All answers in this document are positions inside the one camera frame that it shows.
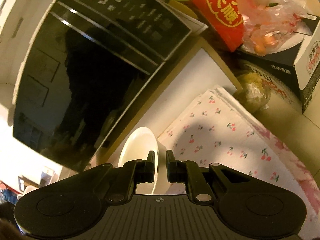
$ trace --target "person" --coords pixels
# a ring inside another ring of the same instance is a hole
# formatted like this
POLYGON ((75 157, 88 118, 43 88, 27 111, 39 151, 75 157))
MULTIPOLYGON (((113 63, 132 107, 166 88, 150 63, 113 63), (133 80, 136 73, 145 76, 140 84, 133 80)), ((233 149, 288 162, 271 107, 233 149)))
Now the person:
POLYGON ((15 194, 14 192, 12 192, 9 189, 0 189, 0 194, 1 194, 1 198, 5 201, 9 201, 12 204, 16 204, 18 202, 17 199, 17 194, 15 194))
POLYGON ((23 236, 17 228, 11 223, 0 220, 0 239, 1 240, 26 240, 27 238, 23 236))

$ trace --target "microwave door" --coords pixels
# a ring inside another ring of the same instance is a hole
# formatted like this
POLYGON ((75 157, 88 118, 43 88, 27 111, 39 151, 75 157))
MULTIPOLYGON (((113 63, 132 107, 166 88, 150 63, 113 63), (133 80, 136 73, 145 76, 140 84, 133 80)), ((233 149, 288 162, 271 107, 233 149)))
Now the microwave door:
POLYGON ((114 33, 113 30, 99 25, 61 2, 52 7, 50 14, 80 35, 147 75, 151 75, 159 66, 154 60, 141 53, 125 40, 119 38, 119 35, 114 33))
POLYGON ((36 36, 21 78, 13 135, 81 171, 105 133, 103 124, 110 117, 116 122, 150 75, 96 42, 96 28, 71 28, 63 21, 49 13, 36 36))

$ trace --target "tablecloth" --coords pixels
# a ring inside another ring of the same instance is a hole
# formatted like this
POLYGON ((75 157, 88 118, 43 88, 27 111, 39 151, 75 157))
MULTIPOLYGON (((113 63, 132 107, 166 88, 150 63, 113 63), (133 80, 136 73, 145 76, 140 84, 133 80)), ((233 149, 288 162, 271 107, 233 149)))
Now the tablecloth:
MULTIPOLYGON (((320 190, 305 165, 222 87, 199 95, 158 138, 175 158, 221 163, 297 194, 307 218, 299 236, 320 237, 320 190)), ((185 193, 174 183, 167 194, 185 193)))

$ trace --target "crosshair mark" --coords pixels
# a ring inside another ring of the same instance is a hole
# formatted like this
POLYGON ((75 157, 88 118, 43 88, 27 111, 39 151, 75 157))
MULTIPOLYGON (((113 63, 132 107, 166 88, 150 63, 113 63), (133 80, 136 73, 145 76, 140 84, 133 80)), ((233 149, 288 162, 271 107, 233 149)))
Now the crosshair mark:
POLYGON ((157 201, 159 204, 161 204, 162 202, 164 202, 166 200, 163 198, 157 198, 157 199, 155 199, 155 201, 157 201))

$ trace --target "screw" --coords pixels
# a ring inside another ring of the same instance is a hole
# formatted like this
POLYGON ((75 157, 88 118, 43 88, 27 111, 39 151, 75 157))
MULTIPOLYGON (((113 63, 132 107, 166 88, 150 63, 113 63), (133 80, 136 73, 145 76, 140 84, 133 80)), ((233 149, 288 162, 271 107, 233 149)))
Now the screw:
POLYGON ((212 199, 212 197, 208 194, 199 194, 198 196, 196 196, 196 199, 201 202, 208 202, 212 199))
POLYGON ((124 196, 121 195, 121 194, 112 194, 110 197, 109 197, 109 200, 113 201, 113 202, 119 202, 121 200, 124 199, 124 196))

